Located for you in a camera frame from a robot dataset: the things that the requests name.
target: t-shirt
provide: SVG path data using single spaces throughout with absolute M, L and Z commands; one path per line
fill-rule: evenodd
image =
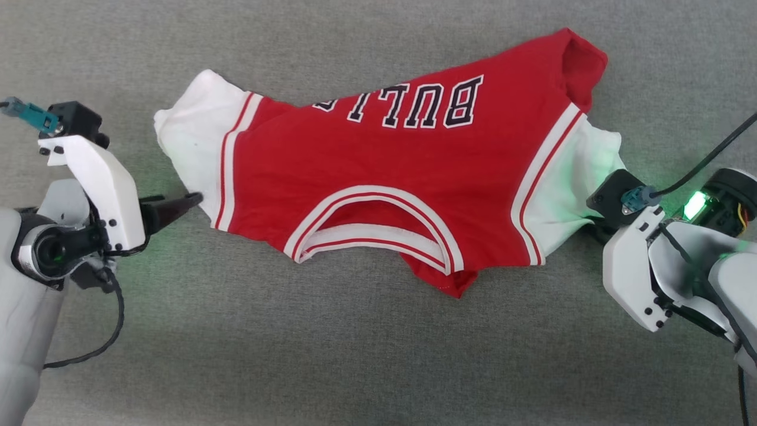
M 607 57 L 564 29 L 496 56 L 293 106 L 200 73 L 155 115 L 163 150 L 219 230 L 297 263 L 399 252 L 455 297 L 481 269 L 542 265 L 623 164 L 586 118 Z

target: gray fabric surface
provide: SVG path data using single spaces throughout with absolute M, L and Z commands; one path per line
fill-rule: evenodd
M 610 57 L 590 120 L 664 186 L 757 106 L 756 21 L 754 0 L 0 0 L 0 93 L 85 103 L 140 194 L 176 195 L 152 115 L 200 70 L 305 105 L 571 27 Z M 38 204 L 66 172 L 20 123 L 0 132 L 0 201 Z M 709 171 L 757 174 L 755 139 Z M 605 293 L 601 252 L 575 236 L 547 266 L 486 271 L 455 300 L 394 253 L 295 265 L 195 211 L 120 264 L 121 338 L 45 372 L 25 425 L 739 423 L 728 345 L 680 318 L 643 330 Z M 112 295 L 72 291 L 48 358 L 94 349 L 115 321 Z

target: teal connector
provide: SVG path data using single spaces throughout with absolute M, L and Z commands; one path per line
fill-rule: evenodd
M 58 116 L 44 111 L 34 104 L 25 104 L 21 99 L 10 97 L 5 102 L 8 106 L 0 108 L 0 112 L 9 117 L 18 117 L 43 133 L 55 133 L 58 128 Z

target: green light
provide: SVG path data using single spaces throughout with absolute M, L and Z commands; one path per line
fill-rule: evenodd
M 694 219 L 702 211 L 706 203 L 707 196 L 700 191 L 696 191 L 684 206 L 684 219 L 687 221 Z

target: black cable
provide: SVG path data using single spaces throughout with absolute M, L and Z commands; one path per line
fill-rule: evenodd
M 121 291 L 121 285 L 118 283 L 118 280 L 116 279 L 115 274 L 113 271 L 111 271 L 109 268 L 105 268 L 105 274 L 107 275 L 108 281 L 110 282 L 111 286 L 113 286 L 113 290 L 116 293 L 116 299 L 118 299 L 118 323 L 116 324 L 116 330 L 114 330 L 113 335 L 110 339 L 108 339 L 107 342 L 103 346 L 100 347 L 100 349 L 94 350 L 86 355 L 77 356 L 76 358 L 71 359 L 65 359 L 63 361 L 56 361 L 56 362 L 49 362 L 42 367 L 42 369 L 46 368 L 60 368 L 65 367 L 67 365 L 71 364 L 78 364 L 80 362 L 87 361 L 89 359 L 92 359 L 98 355 L 101 355 L 103 352 L 107 350 L 107 348 L 111 347 L 113 343 L 116 342 L 116 339 L 118 339 L 118 335 L 121 333 L 121 328 L 123 328 L 123 293 Z
M 746 129 L 749 129 L 749 126 L 755 123 L 757 121 L 757 112 L 752 115 L 752 117 L 749 117 L 744 121 L 739 127 L 736 128 L 730 135 L 728 135 L 727 138 L 723 139 L 723 142 L 720 143 L 720 145 L 716 146 L 715 149 L 713 149 L 702 161 L 699 162 L 689 173 L 687 173 L 685 176 L 683 176 L 678 182 L 673 183 L 672 185 L 668 186 L 667 188 L 657 191 L 655 193 L 651 193 L 650 197 L 655 198 L 657 196 L 664 196 L 665 194 L 672 193 L 673 191 L 677 190 L 678 188 L 682 187 L 686 182 L 691 180 L 694 175 L 699 173 L 703 168 L 705 168 L 706 165 L 709 164 L 710 161 L 712 161 L 715 157 L 717 157 L 721 152 L 723 152 L 724 149 L 726 149 L 741 133 L 744 133 Z
M 696 272 L 699 273 L 702 279 L 706 280 L 707 276 L 704 275 L 704 272 L 702 272 L 701 269 L 694 266 L 693 259 L 691 258 L 689 253 L 686 251 L 686 249 L 684 249 L 684 247 L 678 242 L 678 240 L 676 240 L 673 237 L 673 235 L 670 234 L 670 231 L 668 230 L 667 225 L 660 224 L 659 228 L 660 228 L 660 233 L 664 235 L 665 238 L 667 238 L 668 241 L 670 242 L 671 246 L 673 246 L 673 248 L 676 249 L 676 251 L 678 251 L 679 254 L 681 254 L 681 257 L 684 258 L 684 261 L 686 261 L 686 263 L 689 266 L 693 267 L 693 269 L 695 269 Z M 740 349 L 741 345 L 742 345 L 742 342 L 739 342 L 736 348 Z M 749 426 L 749 416 L 746 413 L 746 391 L 744 390 L 744 369 L 741 368 L 740 365 L 739 365 L 739 401 L 741 404 L 741 419 L 744 423 L 744 426 Z
M 741 401 L 741 421 L 749 426 L 749 414 L 746 412 L 746 389 L 744 386 L 744 369 L 739 365 L 739 401 Z

